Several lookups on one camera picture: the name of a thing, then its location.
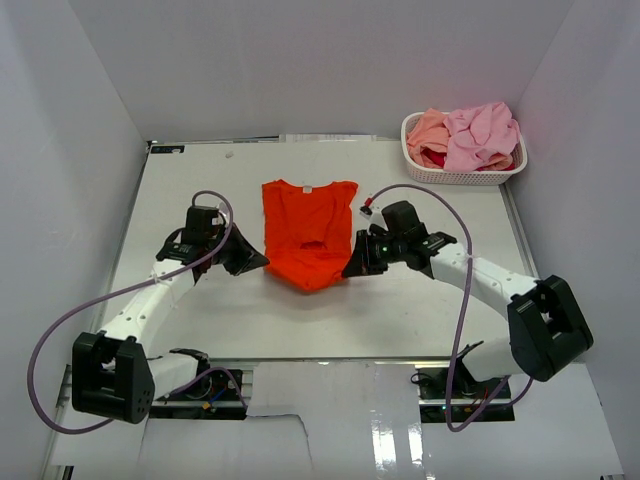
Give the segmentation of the orange t shirt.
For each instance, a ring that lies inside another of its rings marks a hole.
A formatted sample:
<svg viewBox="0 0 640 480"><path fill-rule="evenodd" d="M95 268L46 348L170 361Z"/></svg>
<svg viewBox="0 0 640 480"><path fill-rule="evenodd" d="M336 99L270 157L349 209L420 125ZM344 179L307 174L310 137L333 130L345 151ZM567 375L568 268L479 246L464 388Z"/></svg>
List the orange t shirt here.
<svg viewBox="0 0 640 480"><path fill-rule="evenodd" d="M283 180L263 184L267 272L305 293L340 282L352 252L357 191L352 181L307 188Z"/></svg>

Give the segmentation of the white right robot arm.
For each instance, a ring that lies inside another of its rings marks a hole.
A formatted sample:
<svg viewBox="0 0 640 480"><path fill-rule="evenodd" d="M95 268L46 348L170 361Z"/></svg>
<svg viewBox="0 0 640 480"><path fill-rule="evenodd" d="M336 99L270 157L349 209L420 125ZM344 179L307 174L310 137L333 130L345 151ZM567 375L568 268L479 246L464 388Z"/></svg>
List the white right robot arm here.
<svg viewBox="0 0 640 480"><path fill-rule="evenodd" d="M429 232L414 206L399 201L381 212L382 225L357 232L345 278L381 275L394 263L456 287L503 317L506 337L457 350L453 390L472 399L488 380L525 374L546 382L594 344L569 284L551 275L537 279L473 257L453 236Z"/></svg>

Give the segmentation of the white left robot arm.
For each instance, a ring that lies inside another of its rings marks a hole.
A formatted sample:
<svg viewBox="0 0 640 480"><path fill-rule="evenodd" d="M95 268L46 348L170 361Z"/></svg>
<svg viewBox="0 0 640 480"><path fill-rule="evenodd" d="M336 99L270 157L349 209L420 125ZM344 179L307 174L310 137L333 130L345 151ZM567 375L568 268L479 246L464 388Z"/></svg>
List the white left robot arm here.
<svg viewBox="0 0 640 480"><path fill-rule="evenodd" d="M73 408L138 424L161 397L184 393L199 399L211 387L208 357L175 347L152 353L154 340L180 300L207 271L220 265L238 276L268 265L241 234L232 211L192 205L183 227L155 256L149 277L109 322L82 333L72 347Z"/></svg>

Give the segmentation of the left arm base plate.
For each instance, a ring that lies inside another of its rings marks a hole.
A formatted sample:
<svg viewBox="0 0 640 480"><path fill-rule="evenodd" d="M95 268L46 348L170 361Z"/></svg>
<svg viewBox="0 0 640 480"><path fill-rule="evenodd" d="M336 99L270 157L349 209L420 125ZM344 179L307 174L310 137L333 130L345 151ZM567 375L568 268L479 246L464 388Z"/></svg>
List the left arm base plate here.
<svg viewBox="0 0 640 480"><path fill-rule="evenodd" d="M185 392L156 400L150 411L151 419L242 421L249 404L253 372L230 368L235 383L223 371L215 371Z"/></svg>

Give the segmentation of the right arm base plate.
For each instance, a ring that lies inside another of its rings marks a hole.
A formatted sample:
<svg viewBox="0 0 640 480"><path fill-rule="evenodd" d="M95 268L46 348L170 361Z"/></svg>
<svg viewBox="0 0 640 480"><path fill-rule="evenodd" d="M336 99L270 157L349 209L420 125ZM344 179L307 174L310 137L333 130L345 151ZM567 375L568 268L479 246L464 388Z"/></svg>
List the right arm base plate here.
<svg viewBox="0 0 640 480"><path fill-rule="evenodd" d="M446 423L447 373L446 367L427 367L418 368L410 377L410 382L417 387L423 424ZM500 378L495 378L464 386L454 383L451 400L452 422L459 424L466 421L488 399L500 381ZM510 386L506 384L490 402L490 405L476 418L476 422L513 422L515 413L513 406L509 404L511 400L512 392Z"/></svg>

